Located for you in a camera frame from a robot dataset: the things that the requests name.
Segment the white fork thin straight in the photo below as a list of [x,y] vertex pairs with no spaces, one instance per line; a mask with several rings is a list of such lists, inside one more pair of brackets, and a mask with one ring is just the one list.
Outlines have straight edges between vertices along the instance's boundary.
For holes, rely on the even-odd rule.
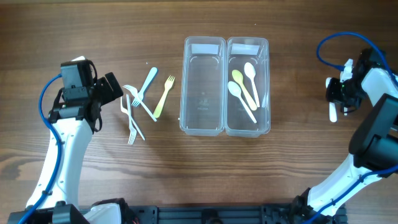
[[145,137],[141,131],[141,129],[139,128],[139,126],[137,125],[136,121],[134,120],[133,116],[132,116],[132,109],[131,109],[131,105],[130,105],[130,97],[129,95],[126,95],[126,103],[127,103],[127,114],[129,116],[129,128],[130,128],[130,136],[129,136],[129,144],[134,144],[136,135],[139,134],[141,136],[141,138],[145,141]]

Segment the white fork crossing blue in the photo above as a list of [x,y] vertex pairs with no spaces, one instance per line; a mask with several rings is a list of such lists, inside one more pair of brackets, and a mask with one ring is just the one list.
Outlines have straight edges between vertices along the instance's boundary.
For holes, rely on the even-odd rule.
[[142,105],[142,107],[145,109],[145,111],[148,113],[148,115],[152,118],[152,120],[154,122],[157,122],[157,119],[154,117],[153,113],[144,104],[144,102],[139,98],[138,90],[131,85],[124,85],[123,88],[129,90],[131,92],[131,94],[134,96],[134,99]]

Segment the light blue plastic fork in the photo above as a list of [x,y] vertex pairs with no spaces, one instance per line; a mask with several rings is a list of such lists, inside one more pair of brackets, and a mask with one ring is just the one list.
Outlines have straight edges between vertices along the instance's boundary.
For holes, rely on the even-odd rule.
[[142,85],[142,88],[140,89],[140,91],[138,92],[138,97],[141,101],[144,100],[144,94],[148,88],[148,86],[151,84],[152,80],[155,78],[155,76],[157,75],[158,69],[157,67],[152,67]]

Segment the yellow plastic fork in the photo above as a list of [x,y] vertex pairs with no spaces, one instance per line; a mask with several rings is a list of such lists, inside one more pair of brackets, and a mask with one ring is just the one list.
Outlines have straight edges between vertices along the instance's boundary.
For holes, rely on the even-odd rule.
[[163,94],[162,94],[162,96],[161,96],[161,98],[160,98],[160,100],[159,100],[159,102],[158,102],[158,104],[157,104],[157,106],[156,106],[156,108],[154,110],[155,118],[159,118],[160,117],[161,112],[162,112],[163,107],[164,107],[164,104],[165,104],[165,101],[166,101],[167,94],[170,91],[170,89],[173,87],[174,81],[175,81],[175,77],[174,76],[169,76],[168,79],[165,81],[164,92],[163,92]]

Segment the yellow plastic spoon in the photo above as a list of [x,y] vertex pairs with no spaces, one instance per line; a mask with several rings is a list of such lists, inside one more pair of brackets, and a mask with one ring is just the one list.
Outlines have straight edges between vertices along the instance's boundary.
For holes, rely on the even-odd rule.
[[253,100],[252,96],[249,94],[249,92],[247,91],[245,85],[244,85],[244,78],[243,78],[243,74],[239,71],[239,70],[232,70],[232,77],[233,80],[241,87],[244,97],[249,105],[249,108],[252,111],[256,111],[257,110],[257,105],[255,103],[255,101]]

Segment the white spoon thick handle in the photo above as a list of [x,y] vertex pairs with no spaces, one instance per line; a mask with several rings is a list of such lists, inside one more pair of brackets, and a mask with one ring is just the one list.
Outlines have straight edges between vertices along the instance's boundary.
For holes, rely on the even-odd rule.
[[246,113],[248,114],[248,116],[250,117],[252,122],[253,123],[257,123],[256,118],[254,117],[253,113],[251,112],[251,110],[249,109],[248,105],[244,102],[244,100],[243,100],[243,98],[241,96],[242,95],[242,89],[240,88],[240,86],[237,83],[233,82],[233,81],[229,81],[228,82],[228,90],[233,96],[237,97],[240,100],[243,108],[245,109]]

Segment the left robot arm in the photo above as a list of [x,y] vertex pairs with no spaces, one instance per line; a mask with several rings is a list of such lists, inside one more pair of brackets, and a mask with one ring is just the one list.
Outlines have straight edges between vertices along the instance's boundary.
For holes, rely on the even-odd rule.
[[52,109],[39,115],[50,130],[44,166],[25,210],[8,223],[139,223],[123,198],[95,202],[87,213],[78,203],[85,151],[102,128],[101,107],[123,95],[113,73],[99,78],[94,63],[83,56],[60,66],[63,87]]

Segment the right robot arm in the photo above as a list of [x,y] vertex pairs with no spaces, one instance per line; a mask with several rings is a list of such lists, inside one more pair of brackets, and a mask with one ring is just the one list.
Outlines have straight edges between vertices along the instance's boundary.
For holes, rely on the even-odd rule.
[[326,100],[330,121],[337,120],[336,105],[343,114],[356,111],[365,98],[373,106],[354,132],[348,156],[323,182],[308,188],[292,202],[290,223],[330,223],[338,209],[371,183],[397,172],[397,75],[387,70],[384,52],[364,49],[349,59],[339,78],[327,78]]

